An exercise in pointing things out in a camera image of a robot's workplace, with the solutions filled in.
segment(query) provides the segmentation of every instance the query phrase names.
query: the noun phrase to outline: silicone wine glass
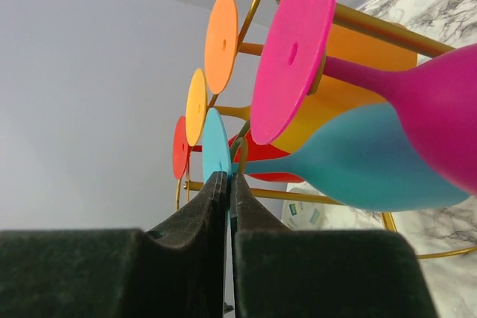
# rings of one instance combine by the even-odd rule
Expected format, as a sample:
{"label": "silicone wine glass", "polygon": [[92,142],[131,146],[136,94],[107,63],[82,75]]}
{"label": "silicone wine glass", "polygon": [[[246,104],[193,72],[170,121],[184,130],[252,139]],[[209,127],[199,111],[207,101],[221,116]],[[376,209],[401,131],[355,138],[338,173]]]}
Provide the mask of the silicone wine glass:
{"label": "silicone wine glass", "polygon": [[[229,147],[232,146],[233,141],[236,136],[233,136],[229,139]],[[289,153],[286,153],[280,149],[275,148],[271,144],[267,145],[258,145],[252,140],[250,132],[245,136],[247,140],[247,161],[253,160],[264,160],[264,159],[275,159],[287,156]],[[194,146],[194,151],[201,152],[202,146]],[[238,149],[234,162],[240,161],[241,148]],[[251,174],[250,177],[255,179],[264,180],[266,182],[302,182],[303,179],[289,173],[266,173],[266,174]]]}
{"label": "silicone wine glass", "polygon": [[469,197],[419,157],[390,104],[351,109],[290,156],[245,168],[246,174],[277,171],[296,174],[348,206],[378,212],[440,208]]}
{"label": "silicone wine glass", "polygon": [[207,113],[207,84],[202,69],[195,70],[186,105],[186,138],[190,146],[199,142]]}
{"label": "silicone wine glass", "polygon": [[232,175],[227,132],[221,115],[215,108],[207,111],[205,124],[202,129],[202,175],[206,182],[212,173],[225,171]]}
{"label": "silicone wine glass", "polygon": [[215,0],[204,50],[207,85],[214,95],[224,91],[237,55],[239,14],[235,0]]}
{"label": "silicone wine glass", "polygon": [[379,71],[332,57],[324,71],[388,99],[423,159],[450,182],[477,194],[477,44],[408,71]]}
{"label": "silicone wine glass", "polygon": [[[374,69],[402,71],[417,65],[415,52],[332,24],[326,53]],[[385,99],[358,86],[321,76],[316,93],[305,97],[297,114],[272,144],[288,153],[298,150],[327,121],[349,109]]]}
{"label": "silicone wine glass", "polygon": [[[250,127],[256,143],[277,139],[311,89],[322,64],[333,5],[329,0],[281,1],[253,90]],[[461,189],[477,194],[476,46],[401,72],[327,57],[323,73],[386,98],[422,158]]]}
{"label": "silicone wine glass", "polygon": [[189,165],[191,147],[187,143],[186,137],[186,117],[179,117],[174,131],[174,141],[172,144],[172,170],[176,179],[181,179]]}

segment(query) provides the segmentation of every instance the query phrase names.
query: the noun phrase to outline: white marble wall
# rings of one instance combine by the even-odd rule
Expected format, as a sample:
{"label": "white marble wall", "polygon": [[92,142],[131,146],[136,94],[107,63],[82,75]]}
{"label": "white marble wall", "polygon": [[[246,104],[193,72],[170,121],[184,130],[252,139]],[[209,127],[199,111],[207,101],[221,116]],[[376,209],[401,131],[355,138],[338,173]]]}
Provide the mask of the white marble wall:
{"label": "white marble wall", "polygon": [[[477,42],[477,0],[377,0],[361,10],[455,47]],[[288,190],[316,193],[306,183],[289,185]],[[326,206],[323,214],[326,229],[382,228],[379,213]],[[400,212],[394,218],[417,253],[477,245],[475,197],[451,208]],[[443,318],[477,317],[477,252],[420,263]]]}

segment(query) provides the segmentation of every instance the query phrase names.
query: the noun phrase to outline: gold wire frame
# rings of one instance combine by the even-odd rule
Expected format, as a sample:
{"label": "gold wire frame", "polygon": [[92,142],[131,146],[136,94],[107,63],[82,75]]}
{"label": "gold wire frame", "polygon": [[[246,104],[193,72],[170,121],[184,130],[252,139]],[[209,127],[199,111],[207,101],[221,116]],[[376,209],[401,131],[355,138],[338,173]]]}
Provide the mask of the gold wire frame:
{"label": "gold wire frame", "polygon": [[[238,34],[238,43],[237,43],[237,53],[241,52],[244,54],[252,54],[260,56],[262,53],[263,45],[253,44],[244,42],[247,31],[253,21],[253,17],[258,9],[259,3],[261,0],[252,0],[247,16],[245,17],[244,23],[241,27],[241,30]],[[429,39],[426,36],[417,34],[413,31],[409,31],[405,28],[398,27],[390,22],[386,22],[381,19],[377,19],[373,16],[364,14],[358,10],[346,7],[342,4],[336,4],[335,16],[333,18],[333,23],[359,32],[360,34],[368,35],[376,39],[388,42],[390,44],[399,46],[400,48],[405,48],[410,51],[422,54],[428,57],[437,57],[446,52],[454,50],[452,46],[443,44],[441,42]],[[208,107],[212,108],[215,105],[215,102],[218,99],[218,95],[213,95],[211,101],[209,102]],[[244,173],[245,166],[247,164],[247,141],[244,137],[247,135],[250,130],[250,121],[246,121],[242,127],[239,134],[236,136],[235,141],[230,148],[230,157],[235,158],[237,150],[241,147],[241,157],[238,167],[239,173]],[[180,186],[182,180],[177,181],[177,191],[176,191],[176,209],[180,207]],[[190,191],[199,191],[202,189],[202,182],[194,182],[190,179],[190,170],[189,164],[187,165],[186,172],[186,181],[183,185],[183,188],[187,190],[187,202],[189,201]],[[338,203],[330,197],[319,196],[313,194],[298,194],[298,193],[288,193],[284,191],[274,191],[274,190],[265,190],[259,188],[251,189],[252,195],[254,197],[263,197],[266,199],[278,199],[278,200],[293,200],[293,201],[303,201],[308,203],[322,203],[327,205],[339,205],[343,204]],[[392,232],[398,232],[394,218],[391,212],[381,213],[383,227]],[[443,258],[450,257],[455,255],[466,255],[471,252],[477,251],[477,245],[472,247],[467,247],[464,249],[454,249],[451,251],[445,252],[436,252],[423,255],[417,255],[419,259],[429,259],[429,258]]]}

